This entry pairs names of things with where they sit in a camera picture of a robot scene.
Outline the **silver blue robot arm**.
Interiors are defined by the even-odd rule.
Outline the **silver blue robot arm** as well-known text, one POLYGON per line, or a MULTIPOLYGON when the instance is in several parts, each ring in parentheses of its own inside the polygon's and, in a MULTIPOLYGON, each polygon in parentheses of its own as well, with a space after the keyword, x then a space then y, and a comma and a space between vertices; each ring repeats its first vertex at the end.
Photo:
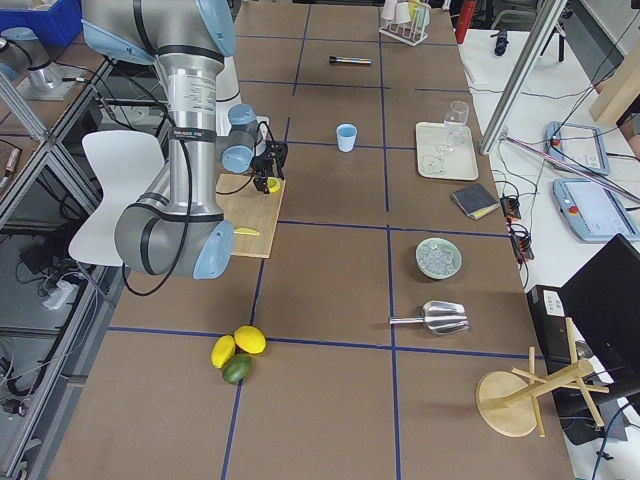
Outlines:
POLYGON ((281 175, 286 147, 266 140, 251 106, 226 92, 230 131, 217 133, 217 86, 236 86, 232 9, 225 1, 85 1, 86 43, 155 68, 168 101, 169 159, 120 214, 115 249, 150 275, 213 279, 226 269, 232 224, 216 203, 217 163, 232 172, 281 175))

